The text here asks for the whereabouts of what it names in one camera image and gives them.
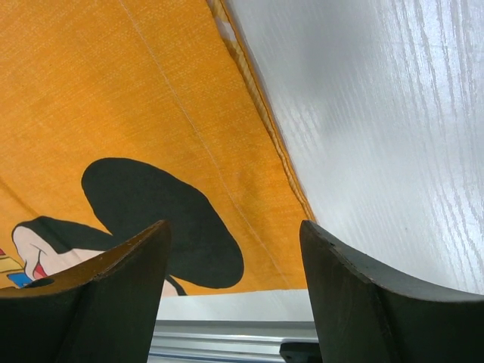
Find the cartoon face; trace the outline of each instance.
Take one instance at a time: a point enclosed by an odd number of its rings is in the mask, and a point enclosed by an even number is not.
[[[204,287],[236,284],[244,273],[240,249],[207,198],[163,170],[129,159],[91,164],[82,188],[110,234],[41,216],[12,231],[31,280],[73,267],[119,246],[153,223],[172,226],[172,252],[163,296],[184,295],[173,277]]]

